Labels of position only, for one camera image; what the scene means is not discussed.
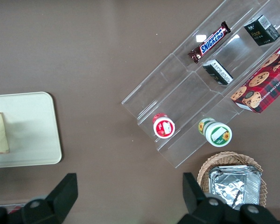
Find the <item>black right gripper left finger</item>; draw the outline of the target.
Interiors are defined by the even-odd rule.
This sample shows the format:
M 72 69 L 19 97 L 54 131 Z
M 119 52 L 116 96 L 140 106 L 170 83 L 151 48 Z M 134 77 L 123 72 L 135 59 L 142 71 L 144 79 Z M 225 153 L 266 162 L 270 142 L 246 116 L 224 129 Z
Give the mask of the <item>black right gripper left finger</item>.
M 21 209 L 24 224 L 61 224 L 78 197 L 77 174 L 68 173 L 44 198 Z

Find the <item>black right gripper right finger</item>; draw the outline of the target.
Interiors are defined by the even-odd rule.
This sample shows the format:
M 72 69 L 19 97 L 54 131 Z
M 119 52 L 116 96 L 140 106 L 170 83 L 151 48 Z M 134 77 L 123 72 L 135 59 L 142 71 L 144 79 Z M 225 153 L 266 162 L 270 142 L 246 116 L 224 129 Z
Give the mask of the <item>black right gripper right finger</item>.
M 207 197 L 192 173 L 184 173 L 182 192 L 188 213 L 183 224 L 239 224 L 240 213 L 220 199 Z

